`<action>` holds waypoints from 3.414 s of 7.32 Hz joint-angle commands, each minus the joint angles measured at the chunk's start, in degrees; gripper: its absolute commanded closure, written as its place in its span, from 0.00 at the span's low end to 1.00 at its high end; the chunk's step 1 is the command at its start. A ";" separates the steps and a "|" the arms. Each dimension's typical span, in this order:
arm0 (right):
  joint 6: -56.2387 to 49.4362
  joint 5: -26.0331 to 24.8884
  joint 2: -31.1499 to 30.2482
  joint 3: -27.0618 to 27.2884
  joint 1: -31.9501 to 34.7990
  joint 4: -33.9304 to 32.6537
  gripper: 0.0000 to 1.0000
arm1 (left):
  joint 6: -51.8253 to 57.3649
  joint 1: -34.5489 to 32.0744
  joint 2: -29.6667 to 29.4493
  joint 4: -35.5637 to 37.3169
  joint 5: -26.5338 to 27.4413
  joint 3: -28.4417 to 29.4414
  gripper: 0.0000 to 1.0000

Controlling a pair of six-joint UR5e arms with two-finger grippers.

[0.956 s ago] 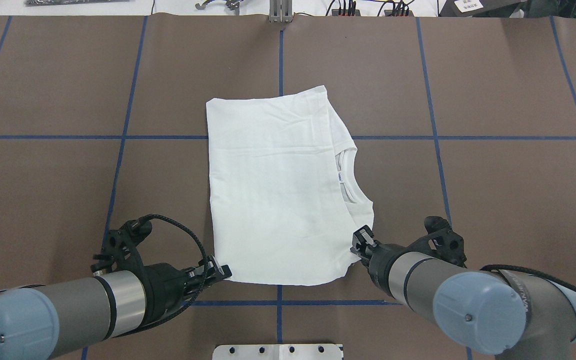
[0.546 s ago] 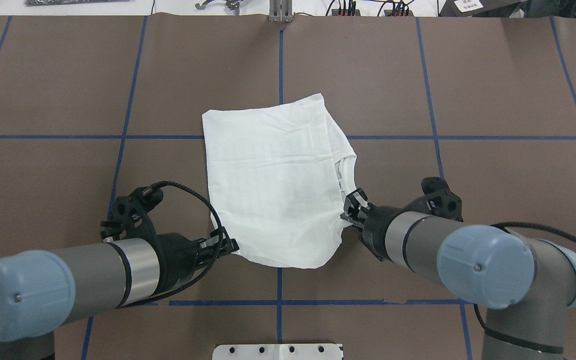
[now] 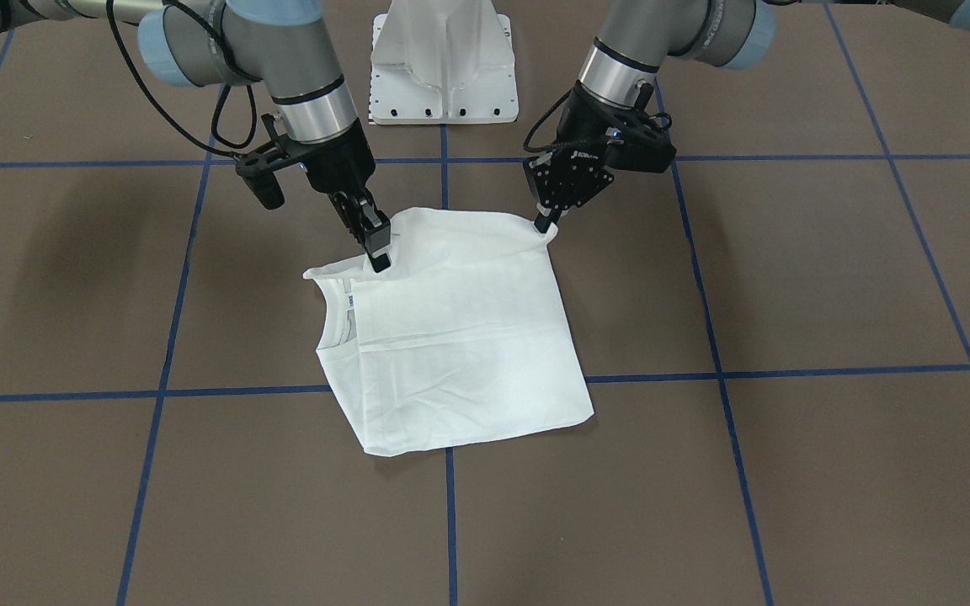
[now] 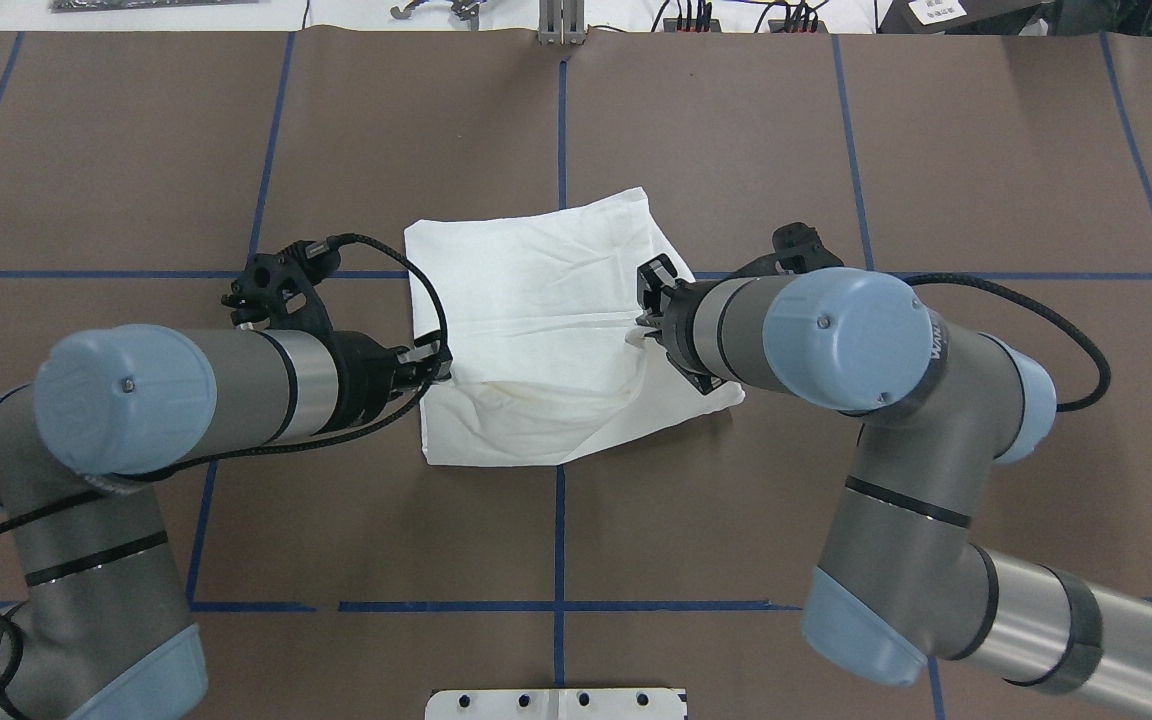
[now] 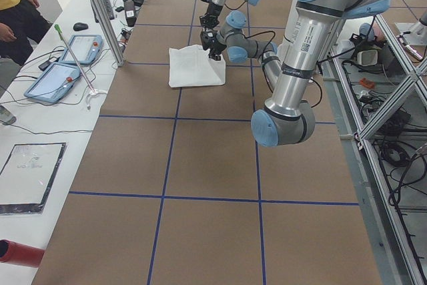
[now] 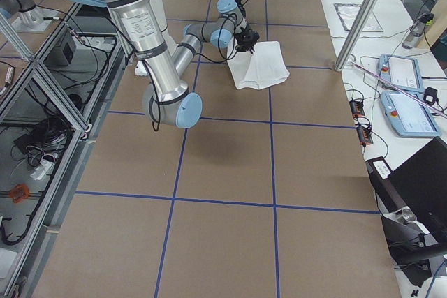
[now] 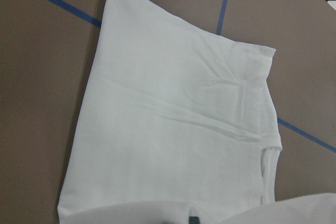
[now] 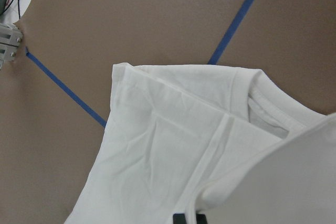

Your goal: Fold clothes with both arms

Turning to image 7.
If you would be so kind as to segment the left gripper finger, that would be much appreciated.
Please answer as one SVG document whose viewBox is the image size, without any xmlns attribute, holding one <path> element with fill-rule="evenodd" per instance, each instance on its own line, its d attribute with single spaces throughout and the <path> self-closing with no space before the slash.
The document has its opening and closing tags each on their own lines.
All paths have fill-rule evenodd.
<svg viewBox="0 0 336 224">
<path fill-rule="evenodd" d="M 197 216 L 190 216 L 188 220 L 189 224 L 199 224 L 199 217 Z"/>
</svg>

